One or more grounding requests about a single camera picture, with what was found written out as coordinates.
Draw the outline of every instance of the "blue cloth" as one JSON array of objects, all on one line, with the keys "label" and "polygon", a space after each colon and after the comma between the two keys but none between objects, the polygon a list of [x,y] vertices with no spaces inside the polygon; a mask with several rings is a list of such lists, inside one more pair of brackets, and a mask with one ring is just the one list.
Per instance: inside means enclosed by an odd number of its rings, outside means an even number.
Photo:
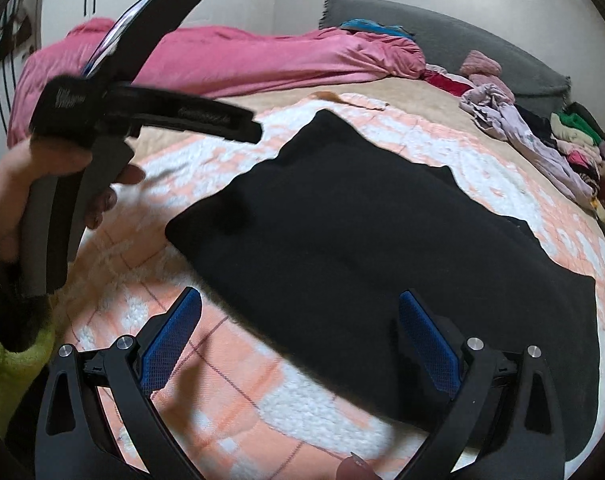
[{"label": "blue cloth", "polygon": [[374,32],[375,34],[388,34],[401,36],[413,40],[413,34],[407,32],[401,25],[380,25],[372,20],[349,20],[340,25],[343,30],[357,30],[359,32]]}]

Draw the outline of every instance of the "pile of clothes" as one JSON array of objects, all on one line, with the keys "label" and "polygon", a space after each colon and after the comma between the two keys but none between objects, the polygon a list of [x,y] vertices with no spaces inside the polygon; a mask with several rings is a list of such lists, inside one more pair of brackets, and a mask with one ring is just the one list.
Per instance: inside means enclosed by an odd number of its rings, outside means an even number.
[{"label": "pile of clothes", "polygon": [[487,60],[492,62],[479,52],[467,58],[461,73],[477,86],[464,92],[460,108],[486,134],[512,144],[569,200],[592,211],[605,235],[605,132],[597,121],[580,103],[550,118],[537,116],[505,91],[504,83],[497,80],[499,70],[480,78],[469,72],[475,60],[484,63],[483,70]]},{"label": "pile of clothes", "polygon": [[447,69],[427,64],[420,79],[436,86],[456,97],[477,86],[494,84],[505,94],[509,104],[515,103],[515,96],[509,87],[500,79],[502,67],[500,63],[485,56],[478,50],[472,50],[460,67],[460,75],[450,74]]}]

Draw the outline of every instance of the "human hand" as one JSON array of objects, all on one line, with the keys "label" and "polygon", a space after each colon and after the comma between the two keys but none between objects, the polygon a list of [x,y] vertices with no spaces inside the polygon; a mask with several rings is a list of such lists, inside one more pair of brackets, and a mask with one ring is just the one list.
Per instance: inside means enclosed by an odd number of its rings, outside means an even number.
[{"label": "human hand", "polygon": [[358,455],[345,458],[335,472],[335,480],[381,480],[373,468]]},{"label": "human hand", "polygon": [[[91,162],[91,152],[72,142],[54,138],[29,138],[14,146],[0,161],[0,261],[15,263],[18,260],[20,219],[25,212],[29,188],[45,175],[63,176],[77,173]],[[116,182],[138,184],[144,171],[133,164],[127,165]],[[97,196],[85,215],[88,228],[96,229],[103,214],[113,209],[116,192],[108,188]]]}]

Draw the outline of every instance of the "gray blanket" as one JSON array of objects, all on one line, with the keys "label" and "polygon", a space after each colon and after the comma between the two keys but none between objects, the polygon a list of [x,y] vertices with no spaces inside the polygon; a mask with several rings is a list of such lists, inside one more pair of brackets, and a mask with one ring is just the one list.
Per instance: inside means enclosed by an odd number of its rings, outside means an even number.
[{"label": "gray blanket", "polygon": [[569,77],[495,34],[456,18],[385,0],[326,0],[319,26],[339,27],[354,18],[402,25],[415,34],[426,62],[452,73],[458,73],[471,50],[479,50],[502,65],[501,79],[518,104],[540,116],[549,117],[569,99]]}]

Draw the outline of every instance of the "pink bedsheet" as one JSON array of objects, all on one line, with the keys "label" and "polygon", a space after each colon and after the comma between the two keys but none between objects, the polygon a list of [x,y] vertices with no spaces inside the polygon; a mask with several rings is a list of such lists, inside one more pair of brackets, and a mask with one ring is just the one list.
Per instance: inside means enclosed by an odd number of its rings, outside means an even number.
[{"label": "pink bedsheet", "polygon": [[[89,20],[27,60],[9,119],[9,147],[28,136],[46,83],[60,74],[78,74],[113,24],[106,18]],[[216,98],[389,75],[417,79],[424,70],[424,54],[407,38],[338,28],[258,36],[231,27],[190,27],[160,41],[135,83]]]}]

